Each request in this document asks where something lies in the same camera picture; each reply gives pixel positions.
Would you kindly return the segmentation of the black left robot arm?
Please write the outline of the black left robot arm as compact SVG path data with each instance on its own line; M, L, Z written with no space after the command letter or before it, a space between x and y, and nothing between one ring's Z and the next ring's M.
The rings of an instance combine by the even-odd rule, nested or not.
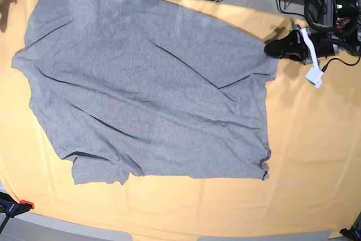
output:
M360 55L360 0L303 0L303 18L317 58Z

